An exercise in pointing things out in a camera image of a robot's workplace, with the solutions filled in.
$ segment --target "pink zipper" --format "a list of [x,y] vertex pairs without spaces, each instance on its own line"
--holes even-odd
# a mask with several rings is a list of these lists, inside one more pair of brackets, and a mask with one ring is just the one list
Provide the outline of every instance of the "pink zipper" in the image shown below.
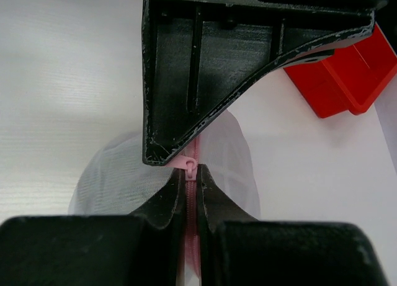
[[185,170],[186,173],[186,226],[185,261],[198,277],[201,275],[200,237],[197,229],[197,166],[199,163],[199,138],[188,145],[184,155],[176,156],[167,166]]

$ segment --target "white surface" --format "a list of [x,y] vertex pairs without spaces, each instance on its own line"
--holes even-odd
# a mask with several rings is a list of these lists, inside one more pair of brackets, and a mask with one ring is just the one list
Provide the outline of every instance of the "white surface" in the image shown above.
[[[141,128],[141,0],[0,0],[0,221],[66,213],[94,153]],[[375,109],[319,120],[283,71],[231,111],[268,220],[361,226],[397,285],[397,175]]]

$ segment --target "zipper pull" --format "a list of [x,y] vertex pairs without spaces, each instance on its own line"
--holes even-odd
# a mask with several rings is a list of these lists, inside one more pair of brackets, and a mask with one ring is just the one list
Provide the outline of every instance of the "zipper pull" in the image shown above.
[[198,163],[194,158],[186,157],[183,155],[176,156],[171,160],[170,163],[166,165],[166,167],[183,169],[186,172],[186,181],[192,182],[197,178],[197,166]]

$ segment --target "white mesh bag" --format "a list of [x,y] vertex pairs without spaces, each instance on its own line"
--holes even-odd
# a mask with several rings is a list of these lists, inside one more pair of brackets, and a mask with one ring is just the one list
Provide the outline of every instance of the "white mesh bag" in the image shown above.
[[[161,189],[172,168],[144,165],[141,144],[142,134],[126,133],[101,149],[84,170],[69,213],[126,215]],[[234,202],[259,217],[251,154],[231,113],[224,112],[201,134],[199,162],[208,166],[218,187]]]

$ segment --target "red box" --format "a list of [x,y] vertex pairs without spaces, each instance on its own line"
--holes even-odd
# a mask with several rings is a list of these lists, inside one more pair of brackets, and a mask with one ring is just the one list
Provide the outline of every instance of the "red box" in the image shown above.
[[318,117],[366,112],[397,73],[397,56],[378,26],[373,35],[313,64],[285,68]]

